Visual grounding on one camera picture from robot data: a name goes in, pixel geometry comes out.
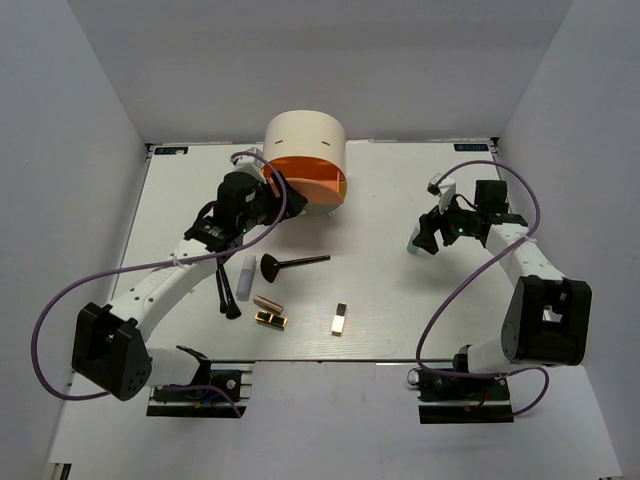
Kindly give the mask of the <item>round beige orange organizer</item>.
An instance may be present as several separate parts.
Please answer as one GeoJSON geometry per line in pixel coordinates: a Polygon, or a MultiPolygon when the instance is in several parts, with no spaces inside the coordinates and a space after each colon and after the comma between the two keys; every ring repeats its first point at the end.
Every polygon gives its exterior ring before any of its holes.
{"type": "Polygon", "coordinates": [[[308,200],[308,216],[330,215],[348,189],[346,133],[333,116],[292,110],[274,117],[263,142],[264,158],[308,200]]]}

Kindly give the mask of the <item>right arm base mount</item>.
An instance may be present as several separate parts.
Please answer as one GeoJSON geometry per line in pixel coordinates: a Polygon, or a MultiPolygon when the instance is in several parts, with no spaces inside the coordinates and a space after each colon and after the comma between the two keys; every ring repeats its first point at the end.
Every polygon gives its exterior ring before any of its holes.
{"type": "Polygon", "coordinates": [[[503,379],[464,379],[413,368],[407,374],[418,392],[423,425],[506,424],[514,421],[510,391],[503,379]]]}

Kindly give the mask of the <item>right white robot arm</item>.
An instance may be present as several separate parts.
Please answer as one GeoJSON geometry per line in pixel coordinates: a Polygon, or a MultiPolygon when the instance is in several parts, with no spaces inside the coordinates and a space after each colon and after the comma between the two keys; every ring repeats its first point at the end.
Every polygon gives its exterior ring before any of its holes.
{"type": "Polygon", "coordinates": [[[457,201],[456,183],[434,179],[428,186],[438,203],[422,215],[410,244],[434,255],[461,237],[479,241],[504,270],[513,295],[500,332],[454,356],[451,384],[461,397],[484,391],[488,376],[540,366],[577,366],[587,344],[590,286],[555,268],[531,237],[531,228],[509,210],[507,185],[480,180],[470,208],[457,201]]]}

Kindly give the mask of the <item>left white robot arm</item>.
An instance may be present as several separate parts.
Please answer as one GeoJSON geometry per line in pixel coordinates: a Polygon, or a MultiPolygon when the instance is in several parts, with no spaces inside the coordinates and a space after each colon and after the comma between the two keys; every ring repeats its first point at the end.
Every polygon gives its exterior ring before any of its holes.
{"type": "Polygon", "coordinates": [[[209,359],[183,346],[149,349],[151,333],[197,284],[214,275],[259,225],[299,215],[308,200],[286,180],[227,174],[217,197],[206,204],[178,243],[165,268],[155,268],[136,286],[105,306],[87,304],[79,313],[73,369],[121,401],[145,387],[177,385],[199,399],[211,387],[209,359]]]}

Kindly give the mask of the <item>green white makeup tube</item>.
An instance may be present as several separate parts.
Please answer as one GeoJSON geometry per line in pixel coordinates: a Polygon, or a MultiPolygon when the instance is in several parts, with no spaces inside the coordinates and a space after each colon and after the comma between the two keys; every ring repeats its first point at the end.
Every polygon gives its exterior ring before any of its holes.
{"type": "Polygon", "coordinates": [[[407,243],[407,252],[411,255],[416,255],[418,253],[418,247],[414,244],[414,240],[420,234],[420,226],[416,224],[410,234],[408,243],[407,243]]]}

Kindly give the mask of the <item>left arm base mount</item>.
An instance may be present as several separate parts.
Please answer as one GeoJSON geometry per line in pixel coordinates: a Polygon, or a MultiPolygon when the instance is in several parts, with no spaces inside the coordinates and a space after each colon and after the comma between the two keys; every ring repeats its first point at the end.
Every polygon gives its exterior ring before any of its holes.
{"type": "Polygon", "coordinates": [[[248,406],[253,363],[212,363],[188,388],[153,388],[148,417],[239,419],[248,406]]]}

